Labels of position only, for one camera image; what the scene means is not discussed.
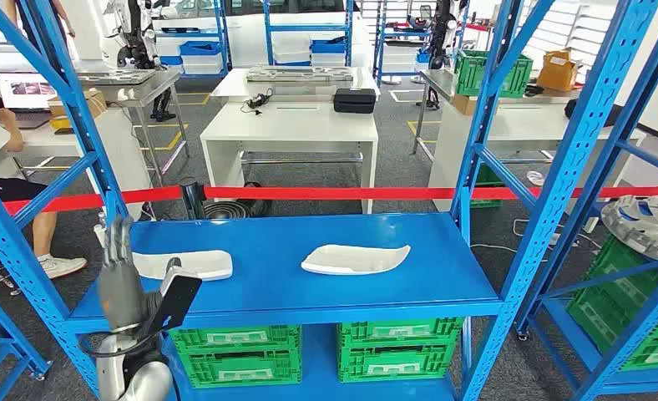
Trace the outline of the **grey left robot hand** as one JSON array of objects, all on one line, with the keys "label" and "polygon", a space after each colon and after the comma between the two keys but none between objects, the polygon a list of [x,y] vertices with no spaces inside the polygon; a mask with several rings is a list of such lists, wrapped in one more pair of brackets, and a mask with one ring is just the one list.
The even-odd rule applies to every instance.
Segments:
[{"label": "grey left robot hand", "polygon": [[130,248],[132,220],[116,215],[104,233],[98,293],[111,332],[138,327],[153,317],[162,301],[158,291],[145,292]]}]

